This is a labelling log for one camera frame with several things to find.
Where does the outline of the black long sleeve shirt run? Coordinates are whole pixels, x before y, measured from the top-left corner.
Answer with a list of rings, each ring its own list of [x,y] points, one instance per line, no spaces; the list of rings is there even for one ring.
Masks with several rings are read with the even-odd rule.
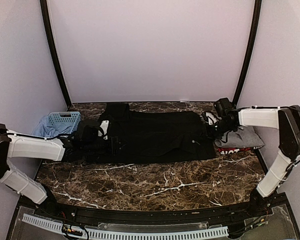
[[[125,145],[120,153],[88,157],[102,163],[169,163],[210,160],[213,141],[194,111],[140,112],[127,103],[108,103],[99,123],[109,121],[110,135]]]

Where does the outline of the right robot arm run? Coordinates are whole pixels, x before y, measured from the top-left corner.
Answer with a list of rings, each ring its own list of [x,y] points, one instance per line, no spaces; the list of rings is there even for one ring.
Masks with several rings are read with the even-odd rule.
[[[256,186],[256,195],[269,197],[300,162],[300,107],[246,107],[215,105],[217,114],[202,114],[207,135],[226,154],[262,148],[268,171]]]

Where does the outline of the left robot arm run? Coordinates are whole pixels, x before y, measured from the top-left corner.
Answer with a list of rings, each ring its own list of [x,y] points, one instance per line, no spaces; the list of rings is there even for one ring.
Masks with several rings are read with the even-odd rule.
[[[110,135],[110,122],[83,121],[71,133],[53,137],[18,133],[0,124],[0,183],[41,205],[50,218],[57,218],[60,206],[47,186],[28,177],[9,159],[31,158],[70,162],[96,156],[115,156],[122,147],[117,136]]]

